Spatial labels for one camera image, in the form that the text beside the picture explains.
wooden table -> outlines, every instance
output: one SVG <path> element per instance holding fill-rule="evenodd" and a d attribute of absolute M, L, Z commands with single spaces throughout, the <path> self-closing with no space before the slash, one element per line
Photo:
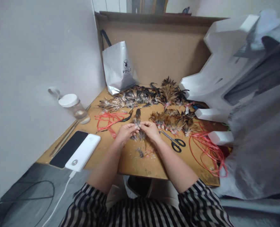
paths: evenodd
<path fill-rule="evenodd" d="M 88 110 L 88 114 L 91 117 L 91 120 L 89 123 L 85 125 L 78 124 L 78 126 L 75 128 L 71 136 L 74 134 L 75 131 L 85 131 L 88 133 L 95 134 L 97 132 L 97 120 L 95 120 L 95 115 L 100 114 L 100 109 L 97 108 L 97 105 L 99 104 L 99 100 L 102 100 L 104 97 L 107 99 L 111 98 L 111 95 L 108 93 L 107 89 L 105 88 L 100 95 L 92 102 L 92 105 L 90 109 Z M 185 107 L 175 107 L 170 106 L 170 108 L 177 108 L 179 111 L 185 110 Z M 162 112 L 163 105 L 153 105 L 151 107 L 145 107 L 141 109 L 141 121 L 147 121 L 150 117 L 150 113 L 152 111 L 158 111 Z M 126 123 L 118 122 L 112 126 L 112 129 L 117 133 L 119 131 L 119 128 L 123 124 L 127 124 L 132 122 L 132 119 L 134 117 L 134 114 Z M 204 120 L 197 120 L 194 119 L 194 122 L 200 121 L 204 128 L 206 128 L 208 131 L 226 131 L 227 128 L 223 126 L 220 123 L 210 123 Z M 100 126 L 106 126 L 106 122 L 101 122 Z M 58 138 L 53 145 L 37 160 L 38 163 L 48 164 L 51 160 L 51 152 L 56 147 L 56 145 L 61 141 L 61 139 L 64 137 L 64 135 L 69 131 L 69 129 L 60 137 Z M 173 135 L 170 132 L 166 132 L 169 136 L 173 137 Z M 98 132 L 97 135 L 101 136 L 101 141 L 95 151 L 93 152 L 92 156 L 90 157 L 89 161 L 85 165 L 84 169 L 92 170 L 96 167 L 96 165 L 100 162 L 102 157 L 104 156 L 107 149 L 111 146 L 114 139 L 112 138 L 111 134 L 108 131 L 105 132 Z M 161 137 L 171 146 L 171 141 L 163 134 L 161 134 Z M 177 153 L 196 173 L 197 175 L 203 180 L 204 183 L 207 185 L 212 186 L 219 186 L 219 178 L 211 175 L 207 170 L 202 168 L 194 159 L 193 155 L 190 152 L 189 149 L 189 137 L 185 137 L 182 132 L 179 132 L 179 137 L 186 143 L 186 147 L 181 147 L 182 152 Z M 165 172 L 164 166 L 161 162 L 161 159 L 158 155 L 158 153 L 152 153 L 148 156 L 145 156 L 144 158 L 141 158 L 139 155 L 139 152 L 137 151 L 138 148 L 141 148 L 143 152 L 145 152 L 145 143 L 146 143 L 146 149 L 152 150 L 153 147 L 149 142 L 141 141 L 134 141 L 129 140 L 125 147 L 123 148 L 121 159 L 119 162 L 118 172 L 121 174 L 127 174 L 127 175 L 135 175 L 135 176 L 141 176 L 141 177 L 149 177 L 149 178 L 159 178 L 159 179 L 168 179 L 168 176 Z M 197 157 L 197 160 L 200 160 L 200 154 L 202 151 L 194 144 L 194 142 L 191 140 L 191 147 L 193 149 L 194 155 Z M 209 159 L 206 155 L 203 158 L 204 163 L 212 168 L 213 163 L 211 159 Z"/>

white cable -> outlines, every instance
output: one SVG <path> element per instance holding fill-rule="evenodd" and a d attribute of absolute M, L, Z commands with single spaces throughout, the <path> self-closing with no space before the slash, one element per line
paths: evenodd
<path fill-rule="evenodd" d="M 63 195 L 64 195 L 64 193 L 65 193 L 65 191 L 66 191 L 67 185 L 68 185 L 68 183 L 70 182 L 70 179 L 73 178 L 73 176 L 74 176 L 75 174 L 76 174 L 76 171 L 72 171 L 71 174 L 69 175 L 69 179 L 68 179 L 68 181 L 67 181 L 67 183 L 66 183 L 66 186 L 65 186 L 65 189 L 64 189 L 63 194 L 61 195 L 61 197 L 60 197 L 60 199 L 59 199 L 57 205 L 55 206 L 53 212 L 51 213 L 51 215 L 49 216 L 49 218 L 47 219 L 47 221 L 42 225 L 42 227 L 44 227 L 44 226 L 46 225 L 46 223 L 51 219 L 52 215 L 53 215 L 54 212 L 56 211 L 56 209 L 57 209 L 57 207 L 58 207 L 58 205 L 59 205 L 59 203 L 60 203 L 60 201 L 61 201 L 61 199 L 62 199 L 62 197 L 63 197 Z"/>

smartphone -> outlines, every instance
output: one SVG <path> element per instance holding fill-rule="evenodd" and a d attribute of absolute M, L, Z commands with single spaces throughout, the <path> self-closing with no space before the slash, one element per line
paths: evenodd
<path fill-rule="evenodd" d="M 88 136 L 87 132 L 76 131 L 74 135 L 64 144 L 55 157 L 50 161 L 51 166 L 63 169 L 70 157 L 78 149 L 81 143 Z"/>

black and white striped sleeve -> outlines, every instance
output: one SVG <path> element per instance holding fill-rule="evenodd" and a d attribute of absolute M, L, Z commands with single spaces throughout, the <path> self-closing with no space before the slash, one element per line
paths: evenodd
<path fill-rule="evenodd" d="M 106 215 L 106 197 L 103 192 L 85 184 L 75 194 L 59 227 L 100 226 Z"/>
<path fill-rule="evenodd" d="M 219 198 L 200 179 L 178 195 L 179 208 L 185 219 L 195 226 L 232 227 Z"/>

person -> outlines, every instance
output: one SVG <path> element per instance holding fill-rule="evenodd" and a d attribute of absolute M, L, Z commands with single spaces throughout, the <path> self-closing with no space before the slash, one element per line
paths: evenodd
<path fill-rule="evenodd" d="M 158 150 L 178 194 L 178 209 L 146 197 L 124 198 L 107 210 L 106 200 L 118 170 L 121 151 L 132 135 L 143 130 Z M 218 197 L 165 143 L 149 121 L 123 125 L 88 181 L 75 193 L 60 227 L 67 226 L 233 226 Z"/>

